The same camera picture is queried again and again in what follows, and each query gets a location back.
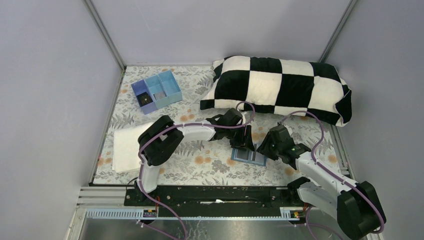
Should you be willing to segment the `blue card holder wallet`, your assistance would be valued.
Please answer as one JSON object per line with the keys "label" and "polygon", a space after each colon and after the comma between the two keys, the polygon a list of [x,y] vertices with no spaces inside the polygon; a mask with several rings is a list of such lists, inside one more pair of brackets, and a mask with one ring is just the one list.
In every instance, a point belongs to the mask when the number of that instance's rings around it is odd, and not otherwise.
{"label": "blue card holder wallet", "polygon": [[[258,145],[256,143],[254,143],[254,146],[255,146],[255,151],[256,151]],[[231,159],[233,161],[255,165],[251,162],[251,154],[252,154],[252,152],[255,152],[255,151],[250,151],[250,150],[245,149],[245,148],[233,148],[232,154],[231,154]]]}

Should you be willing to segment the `black and white checkered pillow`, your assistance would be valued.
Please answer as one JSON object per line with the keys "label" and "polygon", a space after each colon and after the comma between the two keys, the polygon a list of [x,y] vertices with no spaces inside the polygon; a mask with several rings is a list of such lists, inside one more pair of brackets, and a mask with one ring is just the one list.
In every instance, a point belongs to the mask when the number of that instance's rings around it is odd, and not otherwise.
{"label": "black and white checkered pillow", "polygon": [[287,116],[315,115],[343,127],[352,119],[352,90],[328,63],[233,55],[212,64],[211,90],[199,108],[242,110]]}

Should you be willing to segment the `black VIP credit card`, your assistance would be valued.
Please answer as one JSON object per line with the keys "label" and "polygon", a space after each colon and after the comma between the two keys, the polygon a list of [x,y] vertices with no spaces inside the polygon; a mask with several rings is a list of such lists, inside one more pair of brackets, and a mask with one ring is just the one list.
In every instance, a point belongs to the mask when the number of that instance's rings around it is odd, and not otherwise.
{"label": "black VIP credit card", "polygon": [[143,92],[136,96],[139,106],[142,108],[153,103],[151,96],[147,92]]}

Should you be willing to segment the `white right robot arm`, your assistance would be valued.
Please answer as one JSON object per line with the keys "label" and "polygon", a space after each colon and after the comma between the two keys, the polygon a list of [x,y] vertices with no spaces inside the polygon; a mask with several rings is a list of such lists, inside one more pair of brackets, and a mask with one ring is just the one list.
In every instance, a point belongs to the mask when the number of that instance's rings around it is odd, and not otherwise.
{"label": "white right robot arm", "polygon": [[324,166],[313,158],[309,147],[294,142],[284,125],[271,128],[257,151],[302,173],[288,188],[302,202],[333,217],[350,239],[359,240],[387,222],[372,184],[359,183]]}

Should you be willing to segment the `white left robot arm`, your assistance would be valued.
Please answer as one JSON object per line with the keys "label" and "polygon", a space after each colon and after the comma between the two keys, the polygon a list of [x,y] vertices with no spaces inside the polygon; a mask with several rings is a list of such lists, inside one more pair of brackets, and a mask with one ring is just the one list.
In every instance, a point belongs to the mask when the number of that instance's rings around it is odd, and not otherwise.
{"label": "white left robot arm", "polygon": [[161,165],[183,142],[226,138],[231,148],[254,151],[251,130],[249,121],[235,108],[203,121],[188,123],[175,123],[168,115],[161,116],[138,137],[141,167],[137,185],[144,193],[154,191]]}

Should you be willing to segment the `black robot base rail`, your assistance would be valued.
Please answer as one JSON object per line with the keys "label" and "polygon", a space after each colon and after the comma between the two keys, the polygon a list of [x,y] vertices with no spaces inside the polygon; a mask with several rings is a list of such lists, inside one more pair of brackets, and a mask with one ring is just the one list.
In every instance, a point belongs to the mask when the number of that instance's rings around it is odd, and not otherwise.
{"label": "black robot base rail", "polygon": [[298,194],[285,186],[177,186],[160,185],[148,195],[136,186],[126,190],[126,207],[164,208],[171,213],[184,206],[249,206],[253,208],[292,208],[302,211],[308,207]]}

